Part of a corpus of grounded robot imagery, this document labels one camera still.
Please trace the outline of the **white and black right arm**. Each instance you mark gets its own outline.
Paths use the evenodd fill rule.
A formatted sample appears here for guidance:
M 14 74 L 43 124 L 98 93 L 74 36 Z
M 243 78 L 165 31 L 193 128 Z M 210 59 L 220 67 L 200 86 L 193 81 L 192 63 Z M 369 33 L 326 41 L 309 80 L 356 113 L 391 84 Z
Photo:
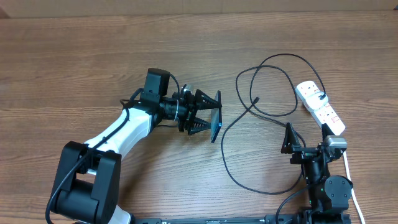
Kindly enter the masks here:
M 316 147 L 302 147 L 299 135 L 291 123 L 286 124 L 281 153 L 290 154 L 291 164 L 302 166 L 306 187 L 286 198 L 275 214 L 279 223 L 350 223 L 349 199 L 353 183 L 342 175 L 331 175 L 328 164 L 343 157 L 348 143 L 343 136 L 335 135 L 327 124 L 322 125 L 322 142 Z M 291 199 L 308 192 L 309 207 L 301 208 L 293 215 L 281 215 L 282 207 Z

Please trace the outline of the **Samsung Galaxy smartphone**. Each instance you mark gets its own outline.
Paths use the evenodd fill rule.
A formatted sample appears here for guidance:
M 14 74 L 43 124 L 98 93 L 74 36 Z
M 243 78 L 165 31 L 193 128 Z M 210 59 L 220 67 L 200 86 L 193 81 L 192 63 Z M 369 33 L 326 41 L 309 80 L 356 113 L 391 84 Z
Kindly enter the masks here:
M 216 138 L 222 127 L 222 104 L 221 92 L 218 90 L 215 95 L 215 100 L 220 104 L 217 108 L 211 110 L 211 143 L 216 141 Z

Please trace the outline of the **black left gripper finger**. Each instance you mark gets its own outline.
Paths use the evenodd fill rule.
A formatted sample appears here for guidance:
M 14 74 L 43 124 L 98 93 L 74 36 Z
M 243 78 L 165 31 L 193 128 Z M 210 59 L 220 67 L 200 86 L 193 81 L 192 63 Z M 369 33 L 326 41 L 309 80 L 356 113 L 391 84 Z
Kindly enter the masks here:
M 193 118 L 188 121 L 187 131 L 188 135 L 193 135 L 210 128 L 211 128 L 211 123 L 200 118 Z
M 222 107 L 222 104 L 219 101 L 209 97 L 199 89 L 195 92 L 194 100 L 197 110 L 210 110 Z

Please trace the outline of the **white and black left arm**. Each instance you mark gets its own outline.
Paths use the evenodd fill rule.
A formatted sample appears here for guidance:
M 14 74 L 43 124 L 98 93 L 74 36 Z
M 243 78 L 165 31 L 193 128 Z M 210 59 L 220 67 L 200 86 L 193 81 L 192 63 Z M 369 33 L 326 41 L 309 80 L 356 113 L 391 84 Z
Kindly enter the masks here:
M 180 132 L 211 131 L 214 142 L 222 127 L 221 92 L 210 97 L 190 85 L 168 96 L 168 71 L 149 68 L 145 85 L 121 99 L 120 117 L 84 143 L 68 142 L 62 149 L 45 220 L 56 213 L 77 223 L 135 223 L 119 204 L 121 163 L 129 151 L 163 120 L 175 121 Z

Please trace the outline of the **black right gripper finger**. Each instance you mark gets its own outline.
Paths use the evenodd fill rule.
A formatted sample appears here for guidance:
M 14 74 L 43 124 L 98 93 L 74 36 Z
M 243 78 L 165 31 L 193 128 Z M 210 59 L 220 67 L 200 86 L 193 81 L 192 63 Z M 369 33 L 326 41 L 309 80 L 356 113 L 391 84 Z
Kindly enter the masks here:
M 293 154 L 301 148 L 299 138 L 291 123 L 285 127 L 285 137 L 281 147 L 281 153 Z
M 329 125 L 326 123 L 321 125 L 322 129 L 322 139 L 325 140 L 328 136 L 334 136 L 334 132 L 330 129 Z

